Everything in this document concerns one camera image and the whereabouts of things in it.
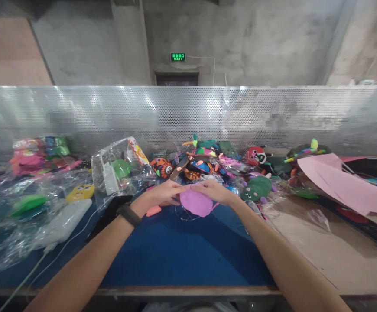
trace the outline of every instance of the yellow plush toy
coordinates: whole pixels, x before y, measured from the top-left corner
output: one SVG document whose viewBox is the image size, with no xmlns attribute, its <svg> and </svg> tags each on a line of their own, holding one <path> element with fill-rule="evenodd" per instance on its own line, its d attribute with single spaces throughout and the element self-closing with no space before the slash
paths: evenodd
<svg viewBox="0 0 377 312">
<path fill-rule="evenodd" d="M 67 196 L 67 202 L 74 202 L 82 199 L 91 199 L 94 193 L 94 186 L 80 184 Z"/>
</svg>

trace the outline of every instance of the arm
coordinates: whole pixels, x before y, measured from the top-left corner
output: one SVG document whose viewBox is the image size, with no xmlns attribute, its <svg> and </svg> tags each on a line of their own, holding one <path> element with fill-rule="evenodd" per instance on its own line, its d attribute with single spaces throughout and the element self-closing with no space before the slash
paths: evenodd
<svg viewBox="0 0 377 312">
<path fill-rule="evenodd" d="M 239 197 L 214 180 L 201 184 L 205 187 L 192 189 L 230 206 L 238 215 L 294 311 L 351 312 L 334 286 Z"/>
<path fill-rule="evenodd" d="M 167 181 L 142 194 L 130 207 L 142 218 L 154 205 L 179 205 L 173 197 L 185 190 Z M 81 311 L 132 231 L 133 226 L 118 216 L 53 277 L 25 311 Z"/>
</svg>

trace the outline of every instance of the concrete pillar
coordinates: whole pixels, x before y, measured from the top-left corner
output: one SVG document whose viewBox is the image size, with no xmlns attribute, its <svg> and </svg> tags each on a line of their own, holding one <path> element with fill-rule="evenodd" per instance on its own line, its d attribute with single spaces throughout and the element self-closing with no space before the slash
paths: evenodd
<svg viewBox="0 0 377 312">
<path fill-rule="evenodd" d="M 124 85 L 152 85 L 142 0 L 112 3 Z"/>
</svg>

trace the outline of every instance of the green exit sign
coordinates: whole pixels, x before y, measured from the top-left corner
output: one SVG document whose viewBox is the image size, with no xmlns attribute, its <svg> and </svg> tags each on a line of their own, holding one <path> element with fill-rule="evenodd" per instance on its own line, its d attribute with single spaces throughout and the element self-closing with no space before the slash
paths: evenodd
<svg viewBox="0 0 377 312">
<path fill-rule="evenodd" d="M 170 53 L 172 62 L 185 62 L 185 53 Z"/>
</svg>

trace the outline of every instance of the perforated metal sheet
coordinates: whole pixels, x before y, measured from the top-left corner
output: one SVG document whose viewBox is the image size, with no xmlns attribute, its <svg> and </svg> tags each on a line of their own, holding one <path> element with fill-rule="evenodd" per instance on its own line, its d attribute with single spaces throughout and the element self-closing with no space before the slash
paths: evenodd
<svg viewBox="0 0 377 312">
<path fill-rule="evenodd" d="M 240 152 L 267 144 L 284 156 L 314 137 L 339 155 L 376 155 L 377 87 L 0 87 L 0 162 L 23 137 L 69 135 L 91 155 L 132 135 L 162 154 L 193 133 Z"/>
</svg>

